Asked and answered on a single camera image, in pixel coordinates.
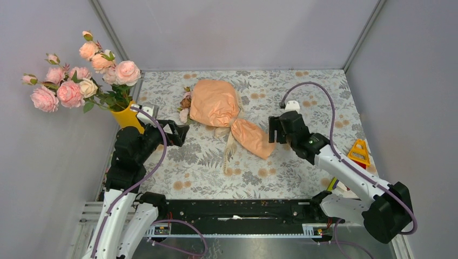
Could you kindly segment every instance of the orange paper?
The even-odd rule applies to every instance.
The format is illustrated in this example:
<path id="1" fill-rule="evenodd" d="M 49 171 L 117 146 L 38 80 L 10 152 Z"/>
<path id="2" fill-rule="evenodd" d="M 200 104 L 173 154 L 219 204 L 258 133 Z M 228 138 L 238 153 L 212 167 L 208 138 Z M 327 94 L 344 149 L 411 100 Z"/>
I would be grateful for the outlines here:
<path id="1" fill-rule="evenodd" d="M 268 134 L 255 124 L 238 119 L 234 87 L 225 81 L 200 80 L 192 91 L 191 119 L 214 127 L 230 127 L 234 138 L 251 153 L 267 159 L 275 148 Z"/>

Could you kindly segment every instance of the white wall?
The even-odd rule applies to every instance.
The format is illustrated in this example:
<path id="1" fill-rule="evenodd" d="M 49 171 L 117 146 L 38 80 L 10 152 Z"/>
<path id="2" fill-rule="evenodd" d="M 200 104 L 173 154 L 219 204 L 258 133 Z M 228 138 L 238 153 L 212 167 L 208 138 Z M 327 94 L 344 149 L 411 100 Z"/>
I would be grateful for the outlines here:
<path id="1" fill-rule="evenodd" d="M 116 123 L 94 108 L 35 109 L 22 73 L 43 79 L 45 53 L 72 66 L 83 30 L 113 49 L 88 1 L 2 1 L 0 8 L 0 258 L 64 258 L 93 200 Z"/>
<path id="2" fill-rule="evenodd" d="M 100 0 L 141 69 L 342 68 L 377 0 Z"/>
<path id="3" fill-rule="evenodd" d="M 457 10 L 387 1 L 347 73 L 378 172 L 410 189 L 416 259 L 456 258 Z"/>

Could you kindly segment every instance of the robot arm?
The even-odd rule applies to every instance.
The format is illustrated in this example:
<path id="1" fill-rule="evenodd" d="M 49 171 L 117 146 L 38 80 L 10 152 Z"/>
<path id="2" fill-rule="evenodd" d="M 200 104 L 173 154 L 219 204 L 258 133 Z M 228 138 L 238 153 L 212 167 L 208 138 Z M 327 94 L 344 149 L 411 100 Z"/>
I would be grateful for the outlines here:
<path id="1" fill-rule="evenodd" d="M 286 110 L 290 111 L 279 117 L 269 117 L 269 141 L 289 143 L 298 157 L 334 175 L 360 198 L 360 200 L 353 200 L 339 197 L 331 192 L 322 192 L 317 196 L 320 197 L 320 207 L 327 216 L 350 220 L 365 226 L 367 231 L 382 243 L 391 241 L 412 221 L 399 203 L 379 188 L 379 186 L 385 187 L 412 209 L 409 191 L 405 185 L 400 182 L 391 185 L 375 175 L 368 174 L 335 148 L 341 156 L 339 159 L 329 139 L 320 133 L 309 132 L 297 109 L 288 109 L 287 105 Z M 374 180 L 376 184 L 372 184 L 354 172 L 343 163 L 344 160 L 361 174 Z"/>
<path id="2" fill-rule="evenodd" d="M 154 118 L 157 115 L 157 106 L 136 105 L 136 108 Z M 104 194 L 103 209 L 83 259 L 95 257 L 98 259 L 131 258 L 146 230 L 158 217 L 158 207 L 162 202 L 160 201 L 162 196 L 142 196 L 133 219 L 129 222 L 126 231 L 123 232 L 127 214 L 137 196 L 138 187 L 124 195 L 116 204 L 113 204 L 114 200 L 124 190 L 132 187 L 145 176 L 146 169 L 143 163 L 160 144 L 163 144 L 159 129 L 153 126 L 154 123 L 147 116 L 138 113 L 137 119 L 145 128 L 143 134 L 140 134 L 135 127 L 123 128 L 116 134 L 115 151 L 111 160 L 111 167 L 106 175 L 105 187 L 107 191 Z M 167 126 L 171 131 L 171 133 L 166 133 L 167 145 L 181 147 L 189 126 L 178 126 L 172 120 L 158 120 L 158 122 L 162 128 Z M 113 206 L 113 208 L 110 213 L 107 213 L 109 206 Z M 93 256 L 97 233 L 104 221 L 103 231 L 95 248 L 95 256 Z"/>

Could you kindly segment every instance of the peach rose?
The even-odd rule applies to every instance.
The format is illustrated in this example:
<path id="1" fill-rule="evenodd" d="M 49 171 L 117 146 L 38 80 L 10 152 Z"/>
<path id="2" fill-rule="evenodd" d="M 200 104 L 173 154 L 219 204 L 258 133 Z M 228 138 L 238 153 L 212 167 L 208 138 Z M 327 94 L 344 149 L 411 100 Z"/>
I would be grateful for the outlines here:
<path id="1" fill-rule="evenodd" d="M 99 51 L 99 47 L 94 42 L 86 42 L 83 44 L 81 48 L 79 48 L 79 55 L 86 59 L 87 61 L 91 60 L 91 58 Z"/>
<path id="2" fill-rule="evenodd" d="M 91 72 L 89 72 L 89 69 L 87 67 L 74 67 L 70 70 L 69 72 L 69 78 L 70 80 L 73 78 L 73 75 L 76 71 L 76 78 L 78 80 L 81 80 L 83 78 L 91 79 L 92 75 Z"/>
<path id="3" fill-rule="evenodd" d="M 62 102 L 62 106 L 67 108 L 80 107 L 84 104 L 83 95 L 78 84 L 73 81 L 63 82 L 57 90 L 57 97 Z"/>
<path id="4" fill-rule="evenodd" d="M 118 79 L 116 78 L 115 68 L 110 66 L 106 73 L 103 75 L 103 80 L 109 85 L 118 84 Z"/>
<path id="5" fill-rule="evenodd" d="M 116 66 L 116 78 L 120 85 L 132 86 L 140 78 L 140 69 L 132 61 L 123 61 Z"/>
<path id="6" fill-rule="evenodd" d="M 104 54 L 109 55 L 110 54 L 110 50 L 105 50 Z M 106 60 L 104 57 L 102 57 L 101 53 L 96 54 L 92 58 L 92 67 L 94 68 L 96 73 L 104 74 L 105 72 L 107 72 L 107 70 L 108 70 L 108 68 L 110 66 L 114 66 L 114 65 L 115 65 L 115 61 L 114 60 L 112 60 L 112 61 Z"/>
<path id="7" fill-rule="evenodd" d="M 181 110 L 180 111 L 180 121 L 183 123 L 186 123 L 188 114 L 189 114 L 188 108 Z"/>
<path id="8" fill-rule="evenodd" d="M 83 38 L 88 42 L 92 40 L 92 33 L 90 31 L 83 31 Z"/>
<path id="9" fill-rule="evenodd" d="M 30 97 L 32 98 L 35 108 L 38 108 L 43 112 L 57 111 L 59 100 L 56 98 L 54 92 L 48 88 L 44 86 L 37 88 L 33 91 L 33 94 Z"/>
<path id="10" fill-rule="evenodd" d="M 60 81 L 64 80 L 64 78 L 65 71 L 61 67 L 50 67 L 48 73 L 46 74 L 45 81 L 58 85 Z"/>

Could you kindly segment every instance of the patterned mat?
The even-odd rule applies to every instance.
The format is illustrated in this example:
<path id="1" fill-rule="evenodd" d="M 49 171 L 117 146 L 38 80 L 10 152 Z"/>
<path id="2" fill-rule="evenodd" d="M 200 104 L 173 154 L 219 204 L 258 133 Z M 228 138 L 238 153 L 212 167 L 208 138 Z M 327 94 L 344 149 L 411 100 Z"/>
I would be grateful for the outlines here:
<path id="1" fill-rule="evenodd" d="M 310 71 L 204 71 L 147 72 L 140 90 L 139 103 L 160 106 L 159 119 L 179 122 L 177 108 L 185 93 L 199 79 L 230 82 L 239 92 L 245 119 L 265 132 L 268 117 L 279 116 L 278 104 L 285 92 L 303 81 L 314 81 L 330 92 L 336 106 L 334 141 L 344 153 L 356 139 L 365 139 L 347 79 L 342 70 Z M 301 104 L 301 113 L 311 132 L 329 136 L 331 106 L 326 95 L 314 86 L 294 90 L 288 99 Z M 140 191 L 162 193 L 168 199 L 273 199 L 309 198 L 326 189 L 332 176 L 299 159 L 287 145 L 277 145 L 263 160 L 237 143 L 237 152 L 223 173 L 223 152 L 227 136 L 213 137 L 213 127 L 191 121 L 183 147 L 167 149 L 163 166 L 144 182 Z M 151 170 L 159 160 L 160 146 L 145 163 Z M 376 174 L 372 166 L 368 171 Z"/>

